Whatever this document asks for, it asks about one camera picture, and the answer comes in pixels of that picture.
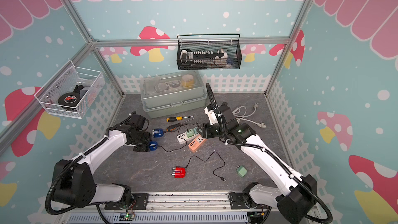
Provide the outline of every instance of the plastic storage box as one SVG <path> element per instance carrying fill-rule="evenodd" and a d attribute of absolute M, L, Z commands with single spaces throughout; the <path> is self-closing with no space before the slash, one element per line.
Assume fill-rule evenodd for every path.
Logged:
<path fill-rule="evenodd" d="M 151 118 L 204 107 L 206 99 L 206 88 L 196 71 L 141 80 L 142 104 Z"/>

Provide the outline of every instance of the yellow-handled screwdriver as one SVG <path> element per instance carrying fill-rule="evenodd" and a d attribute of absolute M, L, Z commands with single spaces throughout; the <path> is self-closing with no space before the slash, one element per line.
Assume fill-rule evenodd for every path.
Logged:
<path fill-rule="evenodd" d="M 188 117 L 169 117 L 166 119 L 167 122 L 174 122 L 174 121 L 181 121 L 183 118 L 191 118 L 193 116 L 188 116 Z"/>

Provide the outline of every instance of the gray table surface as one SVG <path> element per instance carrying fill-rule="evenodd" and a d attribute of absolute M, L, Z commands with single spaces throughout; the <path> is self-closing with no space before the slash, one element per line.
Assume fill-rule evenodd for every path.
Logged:
<path fill-rule="evenodd" d="M 248 119 L 260 123 L 264 122 L 267 127 L 260 128 L 250 122 L 247 123 L 277 156 L 287 162 L 264 94 L 219 93 L 215 94 L 215 97 L 219 105 L 225 101 L 232 110 L 243 105 L 247 107 L 248 113 L 253 111 L 254 103 L 259 103 L 259 107 L 254 115 L 248 117 Z M 133 111 L 137 111 L 137 114 L 149 118 L 142 109 L 141 96 L 139 94 L 126 95 L 115 123 L 122 121 Z M 174 116 L 191 115 L 195 119 L 190 122 L 203 123 L 209 121 L 203 108 L 182 112 Z M 154 128 L 163 128 L 165 130 L 170 125 L 170 123 L 166 122 L 166 118 L 149 119 L 148 131 Z M 175 132 L 165 133 L 163 137 L 154 138 L 153 140 L 157 141 L 159 145 L 162 145 L 167 150 L 172 150 L 183 146 L 178 143 L 176 136 Z M 223 165 L 223 162 L 216 154 L 213 154 L 207 162 L 192 158 L 184 178 L 177 179 L 171 175 L 173 167 L 185 167 L 192 155 L 206 160 L 214 151 L 217 151 L 221 155 L 226 164 L 225 167 L 216 170 L 215 173 L 224 177 L 226 181 L 220 180 L 220 178 L 214 176 L 212 173 L 215 168 Z M 247 174 L 244 177 L 240 177 L 236 172 L 236 166 L 245 167 L 248 171 Z M 251 182 L 259 182 L 264 186 L 276 187 L 271 178 L 249 156 L 234 146 L 226 146 L 224 143 L 219 142 L 218 138 L 207 140 L 195 153 L 192 153 L 187 146 L 174 152 L 165 152 L 160 147 L 156 151 L 151 152 L 134 152 L 133 147 L 121 147 L 100 165 L 94 174 L 94 180 L 96 183 L 120 183 L 128 185 L 133 192 L 242 191 Z"/>

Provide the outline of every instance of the black electrical tape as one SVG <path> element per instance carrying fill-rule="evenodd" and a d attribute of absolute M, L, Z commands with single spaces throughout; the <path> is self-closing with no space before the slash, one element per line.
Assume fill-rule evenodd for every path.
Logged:
<path fill-rule="evenodd" d="M 63 109 L 74 110 L 71 107 L 76 107 L 80 101 L 80 93 L 65 93 L 58 99 L 58 104 L 61 105 Z"/>

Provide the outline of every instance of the green power adapter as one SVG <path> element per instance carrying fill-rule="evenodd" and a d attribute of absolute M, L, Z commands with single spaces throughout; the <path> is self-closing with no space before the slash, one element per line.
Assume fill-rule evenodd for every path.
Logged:
<path fill-rule="evenodd" d="M 244 177 L 247 173 L 247 170 L 243 166 L 237 166 L 236 172 L 240 177 Z"/>

